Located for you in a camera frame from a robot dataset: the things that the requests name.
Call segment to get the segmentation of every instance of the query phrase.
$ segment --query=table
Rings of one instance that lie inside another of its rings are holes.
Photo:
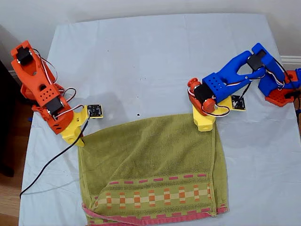
[[[48,60],[59,73],[58,83],[77,89],[71,106],[103,105],[104,118],[91,120],[85,131],[90,134],[127,121],[192,112],[187,81],[219,71],[257,42],[279,59],[263,15],[117,18],[58,26]],[[246,112],[216,120],[228,169],[230,211],[176,225],[300,224],[301,143],[294,108],[265,101],[257,85],[253,82],[245,95]],[[35,113],[23,188],[66,146]],[[81,202],[73,147],[22,196],[19,225],[85,225]]]

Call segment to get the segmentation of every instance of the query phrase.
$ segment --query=wire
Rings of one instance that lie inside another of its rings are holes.
[[[272,75],[274,77],[275,82],[277,83],[277,85],[282,86],[281,88],[284,87],[284,85],[285,85],[284,81],[283,82],[279,81],[278,78],[274,75],[274,73],[271,72],[271,71],[269,71],[267,68],[266,68],[266,72],[269,73],[270,75]]]
[[[205,114],[211,115],[211,116],[214,116],[214,117],[224,117],[224,116],[226,116],[226,115],[228,115],[228,114],[230,113],[230,108],[228,108],[227,106],[220,106],[220,105],[218,105],[218,104],[215,104],[215,106],[221,107],[221,108],[226,108],[228,111],[225,112],[225,113],[223,113],[223,114],[212,114],[212,113],[209,113],[209,112],[204,111],[203,106],[202,106],[202,111],[203,111]]]
[[[241,100],[241,99],[244,97],[244,94],[246,94],[246,92],[248,91],[250,85],[251,85],[251,83],[249,83],[249,84],[247,85],[247,87],[246,87],[245,90],[243,91],[243,94],[239,97],[238,100]]]
[[[287,78],[289,79],[290,83],[292,84],[293,89],[297,89],[297,88],[295,87],[295,85],[293,84],[293,82],[292,82],[292,80],[291,80],[289,74],[288,74],[287,71],[284,69],[284,67],[283,67],[283,66],[279,63],[279,61],[277,61],[275,58],[274,58],[274,60],[275,60],[276,63],[281,67],[281,69],[283,70],[283,72],[285,73],[285,75],[287,76]]]
[[[85,125],[84,125],[84,127],[83,127],[83,129],[81,130],[81,132],[80,132],[80,134],[79,134],[79,136],[76,138],[76,140],[71,144],[71,145],[69,145],[66,149],[64,149],[63,151],[61,151],[59,154],[57,154],[55,157],[53,157],[51,160],[49,160],[46,164],[45,164],[45,166],[42,168],[42,170],[40,171],[40,173],[37,175],[37,177],[34,179],[34,181],[29,185],[29,186],[27,186],[21,193],[20,193],[20,199],[21,199],[21,195],[24,193],[24,192],[26,192],[38,179],[39,179],[39,177],[41,176],[41,174],[43,173],[43,171],[46,169],[46,167],[53,161],[53,160],[55,160],[57,157],[59,157],[59,156],[61,156],[62,154],[64,154],[66,151],[68,151],[71,147],[73,147],[75,144],[76,144],[76,142],[81,138],[81,136],[83,135],[83,132],[84,132],[84,130],[85,130],[85,128],[87,127],[87,125],[88,125],[88,121],[89,121],[89,119],[90,119],[90,114],[88,115],[88,118],[87,118],[87,121],[86,121],[86,123],[85,123]]]
[[[46,59],[44,59],[44,58],[42,58],[42,60],[43,61],[45,61],[46,63],[48,63],[48,64],[50,64],[52,67],[53,67],[53,69],[55,70],[55,80],[53,81],[53,83],[55,83],[56,81],[57,81],[57,78],[58,78],[58,75],[57,75],[57,70],[56,70],[56,68],[53,66],[53,64],[52,63],[50,63],[49,61],[47,61]]]
[[[265,76],[265,74],[259,78],[254,78],[254,79],[249,79],[250,81],[254,81],[256,79],[262,79],[263,77]],[[242,81],[238,81],[238,82],[234,82],[234,83],[230,83],[230,84],[227,84],[226,86],[236,86],[236,85],[239,85],[240,83],[242,83],[243,81],[245,80],[242,80]]]
[[[227,84],[226,86],[236,86],[236,85],[240,84],[241,82],[243,82],[243,81],[238,81],[238,82],[234,82],[234,83],[229,83],[229,84]]]
[[[64,111],[64,112],[58,114],[57,116],[55,116],[55,118],[57,119],[59,116],[62,116],[63,114],[66,114],[67,112],[73,111],[73,110],[75,110],[75,109],[77,109],[77,108],[79,108],[79,107],[84,108],[83,105],[77,105],[77,106],[75,106],[75,107],[73,107],[73,108],[71,108],[71,109],[69,109],[69,110],[67,110],[67,111]]]
[[[51,85],[51,84],[52,84],[52,81],[50,80],[50,78],[49,78],[49,76],[48,76],[48,72],[47,72],[46,67],[45,67],[45,65],[44,65],[44,63],[43,63],[43,60],[42,60],[42,57],[41,57],[40,52],[39,52],[37,49],[35,49],[35,48],[33,48],[33,50],[36,51],[36,52],[38,53],[39,58],[40,58],[40,61],[41,61],[41,64],[42,64],[42,66],[43,66],[44,73],[46,74],[46,78],[47,78],[49,84]]]
[[[196,96],[189,90],[189,88],[187,88],[187,92],[188,92],[188,94],[190,94],[191,96],[196,97]]]
[[[71,101],[71,100],[75,97],[75,95],[76,95],[76,89],[73,88],[73,87],[69,87],[69,88],[65,89],[65,91],[64,91],[64,93],[63,93],[63,96],[64,96],[65,93],[66,93],[68,90],[70,90],[70,89],[74,90],[74,94],[72,95],[72,97],[70,97],[70,98],[68,98],[68,99],[66,100],[67,102]]]

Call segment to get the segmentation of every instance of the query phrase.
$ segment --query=white wire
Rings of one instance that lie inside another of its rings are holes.
[[[227,116],[229,113],[230,113],[230,108],[228,108],[227,106],[220,106],[218,104],[215,104],[216,107],[221,107],[221,108],[226,108],[228,111],[226,113],[223,113],[223,114],[212,114],[212,113],[209,113],[209,112],[206,112],[204,111],[204,108],[202,106],[202,110],[205,114],[207,115],[211,115],[211,116],[214,116],[214,117],[225,117]]]
[[[62,116],[63,114],[65,114],[65,113],[67,113],[67,112],[70,112],[70,111],[73,111],[73,110],[75,110],[75,109],[77,109],[77,108],[79,108],[79,107],[84,108],[83,105],[77,105],[77,106],[75,106],[75,107],[73,107],[73,108],[71,108],[71,109],[69,109],[69,110],[67,110],[67,111],[64,111],[64,112],[58,114],[55,118],[57,119],[59,116]]]
[[[45,72],[45,74],[46,74],[46,78],[47,78],[49,84],[52,85],[52,81],[51,81],[50,78],[49,78],[49,75],[48,75],[47,70],[46,70],[46,67],[45,67],[45,65],[44,65],[44,63],[43,63],[43,59],[42,59],[42,57],[41,57],[41,55],[40,55],[40,52],[37,51],[36,49],[34,49],[33,51],[35,51],[35,52],[38,53],[38,57],[39,57],[40,60],[41,60],[42,66],[43,66],[43,68],[44,68],[44,72]]]
[[[283,81],[283,82],[280,82],[280,81],[276,78],[276,76],[274,75],[273,72],[269,71],[268,69],[266,69],[266,71],[267,71],[267,73],[271,74],[271,75],[274,77],[275,82],[277,83],[277,85],[282,86],[281,88],[284,87],[284,85],[285,85],[285,82],[284,82],[284,81]]]
[[[235,83],[230,83],[230,84],[228,84],[228,85],[226,85],[226,86],[236,86],[236,85],[238,85],[238,84],[240,84],[242,81],[240,81],[240,82],[235,82]]]
[[[189,93],[190,95],[192,95],[193,97],[195,97],[195,95],[190,91],[189,88],[187,88],[187,91],[188,91],[188,93]]]
[[[49,61],[45,60],[44,58],[42,58],[42,61],[44,61],[45,63],[50,64],[52,66],[52,68],[54,69],[54,71],[55,71],[55,80],[53,81],[53,83],[55,83],[57,81],[57,78],[58,78],[58,74],[57,74],[56,68],[53,66],[52,63],[50,63]]]
[[[75,95],[76,95],[76,89],[75,89],[74,87],[68,87],[68,88],[65,89],[65,91],[63,92],[63,96],[64,96],[65,93],[66,93],[68,90],[70,90],[70,89],[74,90],[74,94],[73,94],[70,98],[66,99],[67,102],[71,101],[71,100],[75,97]]]

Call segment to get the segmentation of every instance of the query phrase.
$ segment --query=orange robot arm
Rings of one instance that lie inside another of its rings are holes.
[[[61,86],[54,83],[53,74],[28,41],[11,50],[11,55],[14,58],[11,65],[22,82],[21,93],[28,99],[36,100],[39,106],[34,105],[32,109],[40,112],[56,134],[61,133],[73,119],[73,111],[56,117],[71,109],[59,92]]]

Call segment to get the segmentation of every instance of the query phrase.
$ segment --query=black cable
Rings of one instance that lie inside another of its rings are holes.
[[[238,100],[241,100],[241,99],[244,97],[244,94],[246,94],[246,92],[248,91],[250,85],[251,85],[251,83],[249,83],[249,84],[247,85],[247,87],[245,88],[243,94],[240,96],[240,98],[239,98]]]
[[[64,154],[66,151],[68,151],[72,146],[74,146],[75,144],[76,144],[76,142],[81,138],[81,136],[83,135],[83,132],[84,132],[84,130],[85,130],[85,128],[87,127],[87,125],[88,125],[88,121],[89,121],[89,119],[90,119],[90,116],[88,117],[88,119],[87,119],[87,121],[86,121],[86,123],[85,123],[85,125],[84,125],[84,127],[83,127],[83,129],[81,130],[81,132],[80,132],[80,134],[79,134],[79,136],[76,138],[76,140],[71,144],[71,145],[69,145],[65,150],[63,150],[63,151],[61,151],[59,154],[57,154],[55,157],[53,157],[50,161],[48,161],[47,163],[46,163],[46,165],[42,168],[42,170],[41,170],[41,172],[38,174],[38,176],[35,178],[35,180],[29,185],[29,186],[27,186],[27,188],[25,188],[21,193],[20,193],[20,199],[21,199],[21,195],[24,193],[24,192],[26,192],[38,179],[39,179],[39,177],[41,176],[41,174],[43,173],[43,171],[44,171],[44,169],[46,169],[46,167],[53,161],[53,160],[55,160],[57,157],[59,157],[60,155],[62,155],[62,154]]]
[[[297,89],[297,88],[295,87],[295,85],[293,84],[293,82],[292,82],[290,76],[288,75],[287,71],[284,69],[284,67],[283,67],[283,66],[279,63],[279,61],[277,61],[275,58],[274,58],[274,60],[275,60],[276,63],[281,67],[281,69],[283,70],[283,72],[285,73],[285,75],[287,76],[287,78],[289,79],[290,83],[292,84],[293,89]]]

